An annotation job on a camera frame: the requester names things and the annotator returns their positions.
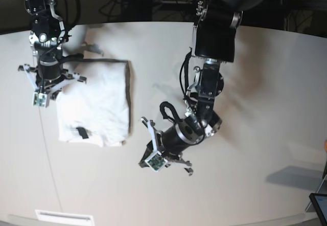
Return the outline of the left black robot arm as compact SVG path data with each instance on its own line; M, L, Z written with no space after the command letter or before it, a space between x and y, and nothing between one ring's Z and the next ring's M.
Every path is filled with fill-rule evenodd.
M186 104L186 113L180 117L175 107L164 101L160 112L171 127L158 130L152 120L142 118L151 135L145 153L139 162L158 172L172 164L180 165L188 174L192 163L183 159L183 152L212 137L222 120L214 111L215 98L224 87L220 73L223 63L235 58L235 37L243 12L263 0L198 0L198 20L193 28L193 46L186 54L179 72L179 83Z

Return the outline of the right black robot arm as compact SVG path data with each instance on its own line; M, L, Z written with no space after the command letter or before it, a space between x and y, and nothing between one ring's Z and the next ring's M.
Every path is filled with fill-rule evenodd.
M73 59L83 59L81 54L64 56L62 50L80 14L72 24L65 22L57 11L57 0L25 0L25 10L32 17L29 43L33 64L23 64L18 70L23 71L32 84L33 105L47 107L65 86L86 82L85 77L63 67Z

